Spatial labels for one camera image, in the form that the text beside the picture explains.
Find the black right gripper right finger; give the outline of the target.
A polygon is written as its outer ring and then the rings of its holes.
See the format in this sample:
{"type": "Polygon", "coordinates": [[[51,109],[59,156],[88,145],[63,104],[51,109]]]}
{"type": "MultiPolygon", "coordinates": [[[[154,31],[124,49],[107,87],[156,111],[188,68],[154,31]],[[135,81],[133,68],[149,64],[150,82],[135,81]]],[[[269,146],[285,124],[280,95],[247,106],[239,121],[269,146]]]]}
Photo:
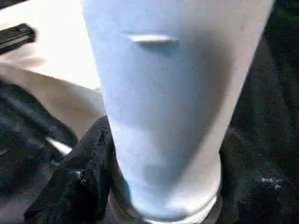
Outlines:
{"type": "Polygon", "coordinates": [[[299,222],[299,190],[264,147],[229,128],[220,157],[222,208],[218,224],[299,222]]]}

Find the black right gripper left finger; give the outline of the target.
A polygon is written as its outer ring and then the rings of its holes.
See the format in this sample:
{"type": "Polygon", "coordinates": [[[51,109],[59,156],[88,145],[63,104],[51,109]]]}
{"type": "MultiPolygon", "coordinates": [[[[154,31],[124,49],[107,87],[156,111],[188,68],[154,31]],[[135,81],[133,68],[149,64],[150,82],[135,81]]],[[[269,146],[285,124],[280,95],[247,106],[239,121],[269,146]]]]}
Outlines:
{"type": "Polygon", "coordinates": [[[26,224],[95,224],[105,214],[114,144],[107,116],[100,117],[62,160],[24,213],[26,224]]]}

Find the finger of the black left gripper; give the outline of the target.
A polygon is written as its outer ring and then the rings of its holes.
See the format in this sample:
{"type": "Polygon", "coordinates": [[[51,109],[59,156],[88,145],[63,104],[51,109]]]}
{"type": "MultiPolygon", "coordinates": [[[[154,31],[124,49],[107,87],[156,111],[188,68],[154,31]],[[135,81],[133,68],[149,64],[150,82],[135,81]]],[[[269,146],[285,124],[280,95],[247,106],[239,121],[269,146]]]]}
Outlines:
{"type": "Polygon", "coordinates": [[[78,139],[63,122],[53,117],[31,93],[16,84],[0,83],[0,137],[14,146],[60,161],[62,154],[47,141],[51,138],[68,147],[78,139]]]}

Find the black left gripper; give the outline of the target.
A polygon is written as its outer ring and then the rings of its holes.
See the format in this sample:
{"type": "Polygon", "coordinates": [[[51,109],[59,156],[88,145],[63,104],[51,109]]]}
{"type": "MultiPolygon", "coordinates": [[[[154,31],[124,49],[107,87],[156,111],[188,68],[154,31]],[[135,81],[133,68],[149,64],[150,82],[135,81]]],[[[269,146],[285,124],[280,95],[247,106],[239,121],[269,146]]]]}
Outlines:
{"type": "Polygon", "coordinates": [[[26,23],[3,29],[0,31],[0,54],[3,55],[35,40],[36,31],[26,23]]]}

